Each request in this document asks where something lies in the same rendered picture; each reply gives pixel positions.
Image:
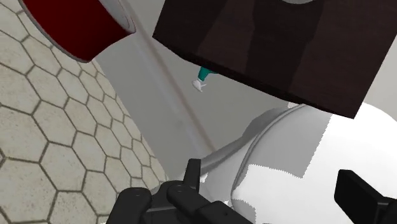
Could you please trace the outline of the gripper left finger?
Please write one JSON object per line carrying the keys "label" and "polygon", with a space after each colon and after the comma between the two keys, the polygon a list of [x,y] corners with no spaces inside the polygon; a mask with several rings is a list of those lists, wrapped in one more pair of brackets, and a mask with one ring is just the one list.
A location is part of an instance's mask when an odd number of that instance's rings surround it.
{"label": "gripper left finger", "polygon": [[157,193],[130,187],[120,192],[106,224],[252,224],[222,201],[199,194],[201,160],[191,158],[182,181],[166,181]]}

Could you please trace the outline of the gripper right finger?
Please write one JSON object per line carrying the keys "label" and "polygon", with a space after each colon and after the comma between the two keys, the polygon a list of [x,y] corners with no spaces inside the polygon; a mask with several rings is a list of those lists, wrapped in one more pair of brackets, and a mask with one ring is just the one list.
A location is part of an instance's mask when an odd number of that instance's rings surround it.
{"label": "gripper right finger", "polygon": [[354,224],[397,224],[397,199],[383,196],[351,170],[339,170],[334,200]]}

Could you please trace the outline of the dark red round bin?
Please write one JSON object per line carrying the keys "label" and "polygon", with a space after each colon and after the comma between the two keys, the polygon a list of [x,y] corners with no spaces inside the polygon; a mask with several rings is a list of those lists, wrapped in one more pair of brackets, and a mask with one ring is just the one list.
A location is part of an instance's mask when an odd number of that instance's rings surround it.
{"label": "dark red round bin", "polygon": [[124,0],[18,0],[38,30],[62,53],[88,63],[136,32]]}

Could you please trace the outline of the teal and white bottle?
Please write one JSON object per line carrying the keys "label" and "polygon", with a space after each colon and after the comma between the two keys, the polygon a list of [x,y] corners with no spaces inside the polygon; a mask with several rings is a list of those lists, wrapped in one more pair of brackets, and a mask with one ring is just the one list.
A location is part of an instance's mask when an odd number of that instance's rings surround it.
{"label": "teal and white bottle", "polygon": [[211,71],[207,68],[201,67],[198,71],[197,78],[192,81],[193,87],[199,91],[202,92],[202,89],[204,86],[206,86],[205,79],[210,75],[210,74],[216,74],[214,71]]}

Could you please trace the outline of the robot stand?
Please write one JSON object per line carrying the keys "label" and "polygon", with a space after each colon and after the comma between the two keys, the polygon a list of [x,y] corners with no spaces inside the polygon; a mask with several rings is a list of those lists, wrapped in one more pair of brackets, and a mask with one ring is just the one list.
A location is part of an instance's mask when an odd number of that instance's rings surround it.
{"label": "robot stand", "polygon": [[397,37],[397,0],[165,0],[153,37],[266,94],[354,118]]}

